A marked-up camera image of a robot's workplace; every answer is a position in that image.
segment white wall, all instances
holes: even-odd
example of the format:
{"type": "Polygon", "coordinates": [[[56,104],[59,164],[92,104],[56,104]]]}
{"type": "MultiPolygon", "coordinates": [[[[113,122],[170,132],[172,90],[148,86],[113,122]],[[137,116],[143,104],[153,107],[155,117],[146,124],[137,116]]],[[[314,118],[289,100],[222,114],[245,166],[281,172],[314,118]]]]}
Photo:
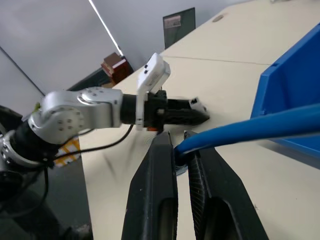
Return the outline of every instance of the white wall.
{"type": "Polygon", "coordinates": [[[0,33],[0,46],[45,93],[71,87],[117,52],[88,0],[1,0],[0,33]]]}
{"type": "Polygon", "coordinates": [[[31,113],[41,93],[15,65],[0,51],[0,105],[19,114],[31,113]]]}
{"type": "Polygon", "coordinates": [[[165,49],[163,17],[195,7],[196,26],[226,6],[245,0],[93,0],[134,69],[165,49]]]}

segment fluorescent light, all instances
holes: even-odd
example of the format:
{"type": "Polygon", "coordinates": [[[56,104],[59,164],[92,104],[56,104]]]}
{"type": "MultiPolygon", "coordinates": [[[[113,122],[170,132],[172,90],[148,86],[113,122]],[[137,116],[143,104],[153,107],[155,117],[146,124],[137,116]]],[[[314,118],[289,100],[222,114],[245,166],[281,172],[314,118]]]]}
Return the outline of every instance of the fluorescent light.
{"type": "Polygon", "coordinates": [[[118,51],[119,51],[119,53],[121,54],[121,56],[123,56],[124,54],[123,54],[122,51],[120,50],[120,48],[119,48],[118,44],[116,43],[116,40],[114,39],[114,37],[111,35],[111,33],[110,33],[107,25],[106,25],[105,22],[102,20],[102,18],[101,18],[101,16],[100,16],[100,14],[99,14],[96,6],[95,6],[94,3],[92,2],[92,0],[89,0],[89,3],[91,4],[91,6],[92,6],[93,10],[95,11],[95,13],[98,15],[98,17],[99,17],[100,21],[102,22],[105,30],[108,32],[108,34],[109,34],[112,42],[114,43],[116,49],[118,49],[118,51]]]}

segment blue hose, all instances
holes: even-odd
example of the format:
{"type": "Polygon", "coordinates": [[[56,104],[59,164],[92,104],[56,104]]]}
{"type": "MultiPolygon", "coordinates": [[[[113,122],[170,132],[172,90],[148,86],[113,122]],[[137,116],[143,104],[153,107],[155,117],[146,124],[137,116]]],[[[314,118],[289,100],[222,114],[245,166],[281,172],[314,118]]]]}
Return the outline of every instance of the blue hose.
{"type": "Polygon", "coordinates": [[[195,150],[259,139],[320,133],[320,104],[297,107],[213,128],[175,147],[178,156],[195,150]]]}

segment blue plastic container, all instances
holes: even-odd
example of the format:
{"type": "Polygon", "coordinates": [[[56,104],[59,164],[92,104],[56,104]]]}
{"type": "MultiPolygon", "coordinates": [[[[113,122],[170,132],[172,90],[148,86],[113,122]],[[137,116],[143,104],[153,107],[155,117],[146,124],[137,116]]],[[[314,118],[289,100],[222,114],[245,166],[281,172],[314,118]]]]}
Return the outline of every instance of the blue plastic container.
{"type": "MultiPolygon", "coordinates": [[[[315,103],[320,103],[320,23],[261,74],[251,118],[315,103]]],[[[275,142],[320,158],[320,135],[275,142]]]]}

